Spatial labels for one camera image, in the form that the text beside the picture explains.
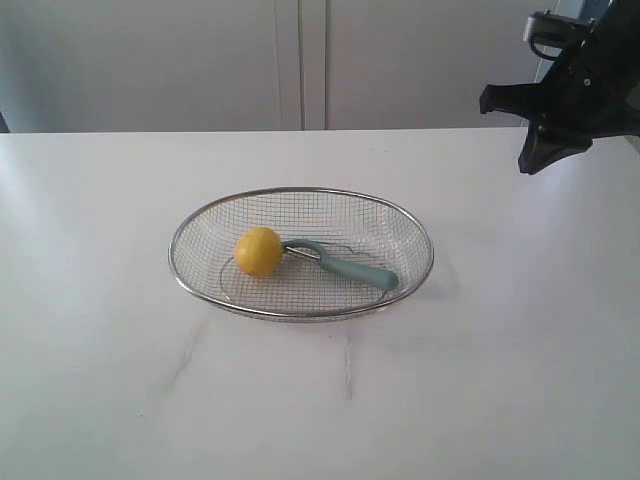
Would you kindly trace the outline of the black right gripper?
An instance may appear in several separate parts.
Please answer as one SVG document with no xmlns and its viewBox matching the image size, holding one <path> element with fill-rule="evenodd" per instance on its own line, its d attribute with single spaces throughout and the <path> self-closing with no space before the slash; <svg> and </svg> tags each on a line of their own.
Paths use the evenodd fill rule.
<svg viewBox="0 0 640 480">
<path fill-rule="evenodd" d="M 612 1 L 600 18 L 580 24 L 540 84 L 488 84 L 479 109 L 538 116 L 518 158 L 519 171 L 535 175 L 586 152 L 591 138 L 637 136 L 639 109 L 628 97 L 638 84 L 639 3 Z"/>
</svg>

